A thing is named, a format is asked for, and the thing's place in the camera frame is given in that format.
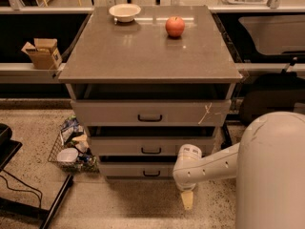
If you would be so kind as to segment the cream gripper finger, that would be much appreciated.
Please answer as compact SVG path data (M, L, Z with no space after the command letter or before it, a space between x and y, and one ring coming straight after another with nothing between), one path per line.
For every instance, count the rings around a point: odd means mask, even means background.
M191 210L193 208L193 191L183 191L181 193L181 199L185 210Z

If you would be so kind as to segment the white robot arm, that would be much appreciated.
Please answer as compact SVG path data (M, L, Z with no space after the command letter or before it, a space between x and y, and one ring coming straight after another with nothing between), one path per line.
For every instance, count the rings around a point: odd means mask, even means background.
M305 115L262 115L239 143L206 157L185 144L173 168L187 209L197 183L232 177L236 229L305 229Z

